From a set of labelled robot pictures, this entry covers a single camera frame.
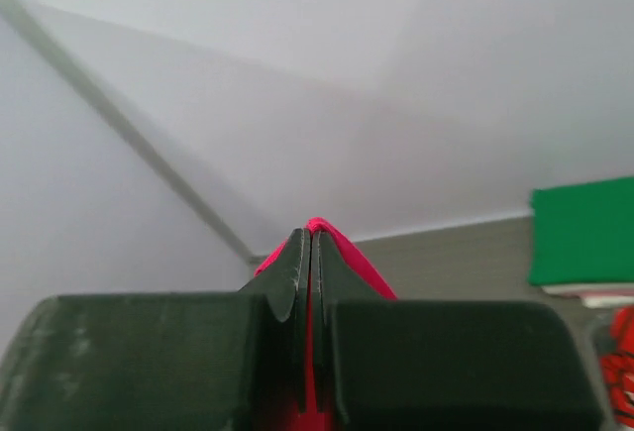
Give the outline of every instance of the red cloth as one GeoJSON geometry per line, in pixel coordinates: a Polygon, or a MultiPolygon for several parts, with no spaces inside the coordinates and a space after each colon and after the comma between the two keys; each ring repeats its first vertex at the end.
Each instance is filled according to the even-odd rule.
{"type": "MultiPolygon", "coordinates": [[[[367,282],[376,292],[386,299],[396,299],[396,294],[389,287],[387,282],[381,277],[370,261],[357,249],[353,243],[346,238],[337,228],[328,223],[323,218],[313,218],[308,221],[306,228],[311,235],[317,231],[326,231],[335,240],[337,248],[346,264],[354,270],[365,282],[367,282]]],[[[258,267],[256,274],[268,268],[273,263],[279,253],[284,248],[284,243],[279,245],[266,260],[258,267]]],[[[308,294],[308,323],[306,324],[306,412],[299,414],[297,403],[289,400],[287,407],[282,409],[274,418],[275,422],[268,424],[265,429],[268,431],[334,431],[334,415],[332,403],[325,404],[325,412],[317,410],[317,400],[315,397],[315,378],[313,375],[313,333],[312,333],[312,313],[310,306],[310,293],[308,294]]]]}
{"type": "Polygon", "coordinates": [[[610,335],[616,350],[600,357],[603,380],[614,419],[634,427],[634,307],[625,307],[615,314],[610,335]]]}

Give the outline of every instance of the black 3d printed part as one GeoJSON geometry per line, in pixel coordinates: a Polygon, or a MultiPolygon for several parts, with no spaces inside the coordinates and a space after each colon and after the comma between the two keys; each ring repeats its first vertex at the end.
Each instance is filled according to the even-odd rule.
{"type": "Polygon", "coordinates": [[[68,296],[28,317],[0,371],[7,430],[248,430],[263,297],[68,296]]]}
{"type": "Polygon", "coordinates": [[[596,431],[601,411],[548,307],[348,301],[332,312],[346,430],[596,431]]]}
{"type": "Polygon", "coordinates": [[[264,295],[280,325],[269,341],[277,342],[276,353],[281,354],[280,367],[286,364],[290,368],[290,380],[300,411],[306,408],[304,362],[310,241],[307,229],[294,230],[277,259],[240,290],[243,294],[264,295]]]}
{"type": "Polygon", "coordinates": [[[313,326],[313,375],[319,409],[331,375],[329,311],[341,300],[383,298],[346,264],[327,232],[313,237],[311,256],[311,312],[313,326]]]}

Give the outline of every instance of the white wall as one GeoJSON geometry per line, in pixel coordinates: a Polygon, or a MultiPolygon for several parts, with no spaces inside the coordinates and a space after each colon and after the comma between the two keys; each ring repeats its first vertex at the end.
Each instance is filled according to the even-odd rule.
{"type": "Polygon", "coordinates": [[[39,0],[33,8],[264,253],[313,215],[354,239],[376,237],[526,214],[532,188],[632,174],[630,5],[39,0]]]}
{"type": "Polygon", "coordinates": [[[0,350],[59,293],[234,289],[245,264],[0,19],[0,350]]]}

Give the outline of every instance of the green panel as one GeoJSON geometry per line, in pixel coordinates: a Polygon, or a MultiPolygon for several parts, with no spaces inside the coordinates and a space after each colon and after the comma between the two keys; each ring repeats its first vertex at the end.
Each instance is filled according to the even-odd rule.
{"type": "Polygon", "coordinates": [[[634,177],[533,193],[534,285],[634,279],[634,177]]]}

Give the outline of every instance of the pink material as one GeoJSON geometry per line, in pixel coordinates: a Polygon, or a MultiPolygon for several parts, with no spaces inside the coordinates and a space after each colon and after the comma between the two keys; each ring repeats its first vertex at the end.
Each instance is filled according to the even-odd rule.
{"type": "MultiPolygon", "coordinates": [[[[357,247],[346,238],[337,228],[323,218],[313,218],[308,221],[306,228],[311,235],[317,231],[326,231],[335,240],[335,244],[350,269],[354,270],[376,292],[387,299],[396,299],[396,294],[381,277],[370,261],[357,247]]],[[[285,243],[279,245],[266,260],[258,267],[256,274],[268,268],[279,256],[285,243]]],[[[308,294],[308,322],[306,324],[306,412],[299,414],[297,403],[289,400],[281,410],[271,412],[271,416],[264,423],[265,431],[334,431],[335,421],[332,402],[325,403],[325,412],[317,410],[315,397],[315,377],[313,375],[313,333],[312,333],[312,307],[308,294]]]]}
{"type": "MultiPolygon", "coordinates": [[[[326,231],[330,233],[330,235],[335,240],[335,244],[337,248],[339,248],[339,252],[341,256],[344,258],[346,264],[355,271],[365,282],[367,282],[371,287],[378,292],[380,295],[385,297],[386,299],[395,299],[396,294],[391,289],[389,284],[385,282],[385,279],[381,277],[378,271],[374,268],[370,261],[362,254],[361,251],[348,239],[346,238],[337,228],[328,223],[323,218],[312,218],[306,224],[306,228],[310,231],[311,234],[314,234],[317,231],[326,231]]],[[[273,263],[279,253],[284,248],[284,243],[275,248],[266,260],[258,267],[256,270],[256,275],[265,270],[273,263]]]]}

